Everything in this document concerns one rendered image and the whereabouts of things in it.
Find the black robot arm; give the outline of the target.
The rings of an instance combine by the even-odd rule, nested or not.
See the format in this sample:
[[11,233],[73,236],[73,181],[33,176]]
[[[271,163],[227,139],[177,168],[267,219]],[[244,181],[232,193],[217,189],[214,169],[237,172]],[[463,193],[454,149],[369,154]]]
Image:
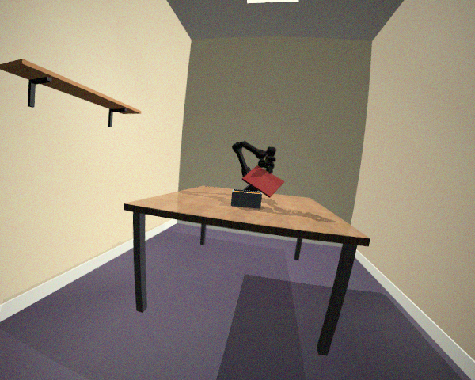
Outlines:
[[[261,168],[265,168],[268,156],[274,156],[276,152],[276,148],[274,147],[268,147],[268,151],[264,151],[261,149],[257,149],[251,145],[249,145],[247,142],[237,142],[234,145],[232,145],[232,148],[234,152],[237,154],[239,162],[241,163],[241,172],[242,176],[244,177],[247,173],[251,171],[250,167],[248,167],[245,163],[245,159],[242,153],[242,147],[246,148],[247,150],[253,152],[259,159],[260,161],[258,162],[258,166]],[[266,159],[264,160],[264,158]]]

